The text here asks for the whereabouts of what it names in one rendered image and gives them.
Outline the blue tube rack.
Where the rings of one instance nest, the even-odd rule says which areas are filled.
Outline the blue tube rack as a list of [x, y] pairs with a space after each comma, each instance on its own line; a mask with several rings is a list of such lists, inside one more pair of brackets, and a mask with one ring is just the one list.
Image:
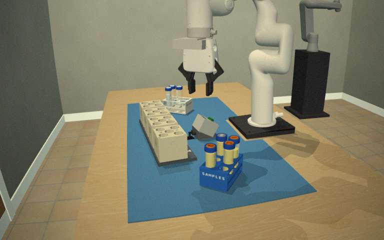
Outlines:
[[[206, 167], [206, 162], [204, 162], [199, 167], [199, 185], [220, 190], [223, 192], [228, 192], [230, 187], [233, 185], [237, 177], [242, 172], [243, 155], [239, 153], [238, 158], [233, 159], [233, 164], [225, 164], [223, 162], [223, 155], [220, 156], [216, 154], [216, 158], [219, 158], [221, 160], [217, 161], [216, 159], [215, 167]], [[237, 163], [238, 166], [235, 168], [235, 165]], [[227, 167], [228, 170], [223, 171], [223, 167]], [[232, 169], [232, 174], [229, 174]]]

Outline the beige bucket adapter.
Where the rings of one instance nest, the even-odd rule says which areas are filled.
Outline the beige bucket adapter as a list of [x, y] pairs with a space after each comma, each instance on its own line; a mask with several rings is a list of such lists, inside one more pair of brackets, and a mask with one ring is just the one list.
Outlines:
[[151, 108], [159, 108], [159, 107], [164, 107], [163, 103], [160, 100], [139, 102], [140, 120], [143, 127], [144, 127], [143, 109], [151, 109]]
[[149, 137], [149, 132], [148, 132], [148, 119], [151, 117], [159, 117], [159, 116], [167, 116], [171, 115], [171, 113], [167, 110], [166, 107], [156, 107], [156, 108], [148, 108], [148, 109], [143, 109], [143, 121], [144, 121], [144, 129]]
[[147, 125], [148, 125], [148, 138], [154, 149], [153, 128], [178, 125], [178, 122], [174, 119], [172, 115], [164, 115], [164, 116], [148, 117]]
[[152, 132], [154, 152], [159, 163], [188, 158], [187, 134], [179, 124], [155, 127]]

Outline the blue bench mat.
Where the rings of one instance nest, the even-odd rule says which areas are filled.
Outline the blue bench mat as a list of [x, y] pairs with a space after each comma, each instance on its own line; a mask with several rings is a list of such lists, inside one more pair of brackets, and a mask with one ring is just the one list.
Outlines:
[[[140, 104], [127, 104], [127, 220], [128, 223], [168, 219], [255, 205], [317, 190], [263, 139], [245, 141], [226, 121], [237, 115], [218, 97], [193, 98], [187, 114], [170, 115], [187, 134], [187, 145], [197, 160], [158, 166], [140, 125]], [[242, 171], [225, 192], [200, 185], [205, 144], [216, 137], [189, 138], [200, 114], [219, 126], [216, 134], [239, 136]]]

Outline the cream tube rack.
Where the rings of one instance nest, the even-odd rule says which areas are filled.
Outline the cream tube rack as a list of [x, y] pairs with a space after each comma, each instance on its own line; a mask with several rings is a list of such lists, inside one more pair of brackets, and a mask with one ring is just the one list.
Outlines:
[[[174, 101], [174, 100], [178, 100], [178, 101]], [[181, 102], [181, 101], [185, 101], [185, 102]], [[166, 102], [175, 102], [175, 104], [172, 104], [171, 106], [167, 106]], [[193, 102], [192, 102], [192, 99], [189, 97], [182, 97], [181, 99], [177, 99], [177, 97], [175, 97], [175, 98], [171, 98], [171, 100], [166, 100], [165, 98], [162, 100], [162, 103], [170, 113], [186, 115], [191, 110], [193, 110]], [[177, 103], [182, 103], [182, 104], [180, 105]], [[168, 108], [171, 108], [171, 109], [169, 110]]]

